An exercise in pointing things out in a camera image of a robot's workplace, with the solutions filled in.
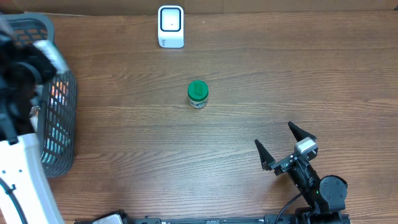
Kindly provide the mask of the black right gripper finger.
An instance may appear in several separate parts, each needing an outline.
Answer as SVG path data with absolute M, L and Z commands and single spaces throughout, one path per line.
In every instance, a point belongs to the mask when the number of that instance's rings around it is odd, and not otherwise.
M 294 135 L 294 138 L 296 139 L 297 142 L 305 139 L 305 138 L 311 138 L 312 140 L 316 141 L 317 137 L 309 132 L 306 132 L 305 130 L 299 128 L 297 125 L 295 125 L 293 122 L 289 121 L 288 126 Z
M 272 170 L 272 165 L 275 163 L 275 159 L 258 139 L 256 139 L 254 142 L 259 152 L 262 169 Z

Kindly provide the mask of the green lidded jar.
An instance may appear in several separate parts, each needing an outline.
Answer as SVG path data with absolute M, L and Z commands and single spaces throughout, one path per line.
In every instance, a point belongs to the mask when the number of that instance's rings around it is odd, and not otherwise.
M 208 103 L 208 85 L 202 80 L 195 80 L 189 84 L 187 95 L 193 108 L 204 108 Z

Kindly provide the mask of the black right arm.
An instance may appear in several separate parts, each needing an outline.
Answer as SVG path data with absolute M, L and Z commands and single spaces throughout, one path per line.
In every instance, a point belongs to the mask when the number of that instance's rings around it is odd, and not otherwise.
M 310 161 L 318 155 L 317 137 L 299 128 L 293 122 L 288 126 L 296 139 L 294 151 L 276 161 L 259 140 L 255 145 L 261 166 L 275 175 L 287 173 L 299 190 L 299 194 L 287 202 L 277 215 L 266 215 L 265 223 L 298 224 L 349 224 L 346 208 L 347 181 L 337 175 L 320 178 Z

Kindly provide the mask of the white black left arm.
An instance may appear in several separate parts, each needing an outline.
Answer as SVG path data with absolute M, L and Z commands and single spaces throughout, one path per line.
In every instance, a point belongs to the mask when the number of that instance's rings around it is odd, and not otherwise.
M 51 40 L 19 46 L 1 21 L 1 212 L 7 223 L 63 223 L 30 120 L 38 85 L 69 67 Z

